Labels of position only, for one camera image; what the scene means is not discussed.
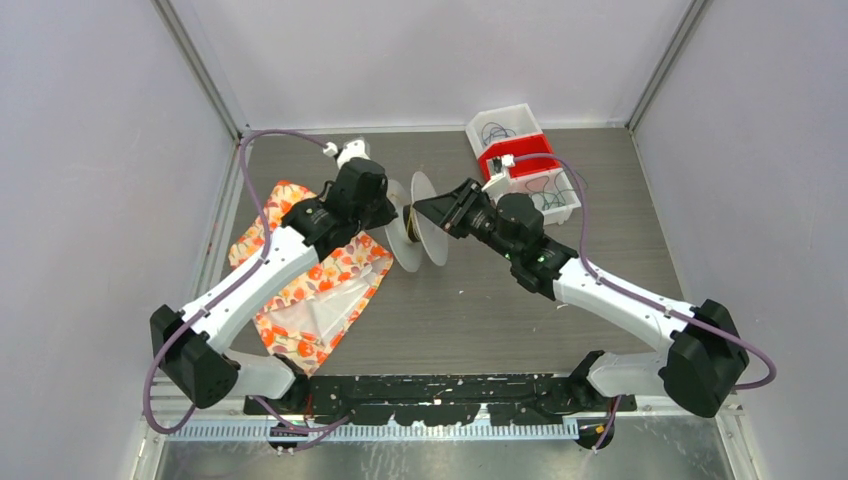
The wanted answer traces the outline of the white perforated cable spool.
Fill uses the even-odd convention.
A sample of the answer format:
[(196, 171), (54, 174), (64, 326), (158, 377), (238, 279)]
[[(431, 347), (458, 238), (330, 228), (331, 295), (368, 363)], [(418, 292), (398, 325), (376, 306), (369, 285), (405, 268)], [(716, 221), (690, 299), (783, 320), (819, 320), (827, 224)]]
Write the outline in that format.
[(412, 206), (416, 200), (436, 195), (430, 179), (424, 172), (417, 171), (412, 176), (409, 190), (394, 179), (389, 180), (388, 190), (395, 195), (393, 202), (399, 214), (396, 220), (384, 227), (394, 259), (410, 273), (419, 270), (424, 256), (436, 266), (444, 266), (449, 252), (447, 234)]

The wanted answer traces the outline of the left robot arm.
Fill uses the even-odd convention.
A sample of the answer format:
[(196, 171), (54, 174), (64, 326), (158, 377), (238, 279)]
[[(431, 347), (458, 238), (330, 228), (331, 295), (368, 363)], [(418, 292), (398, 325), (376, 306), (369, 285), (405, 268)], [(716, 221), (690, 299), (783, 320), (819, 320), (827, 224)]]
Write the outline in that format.
[(249, 260), (212, 290), (179, 310), (162, 305), (150, 317), (154, 363), (194, 407), (229, 395), (262, 396), (284, 414), (307, 398), (289, 363), (276, 356), (233, 352), (230, 346), (260, 308), (298, 276), (319, 265), (365, 229), (396, 216), (388, 177), (378, 163), (344, 163), (325, 198), (296, 203)]

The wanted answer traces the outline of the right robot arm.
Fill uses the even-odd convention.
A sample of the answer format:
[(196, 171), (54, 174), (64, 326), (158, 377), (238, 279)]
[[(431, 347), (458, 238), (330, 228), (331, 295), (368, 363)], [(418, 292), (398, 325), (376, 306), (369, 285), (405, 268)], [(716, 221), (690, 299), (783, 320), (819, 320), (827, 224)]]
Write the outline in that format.
[(525, 194), (508, 193), (492, 202), (468, 179), (412, 207), (446, 234), (473, 236), (504, 257), (529, 292), (586, 310), (651, 347), (643, 354), (588, 355), (582, 364), (586, 373), (570, 385), (572, 400), (584, 410), (620, 395), (665, 395), (689, 413), (710, 418), (750, 363), (724, 305), (664, 299), (604, 271), (548, 236), (542, 213)]

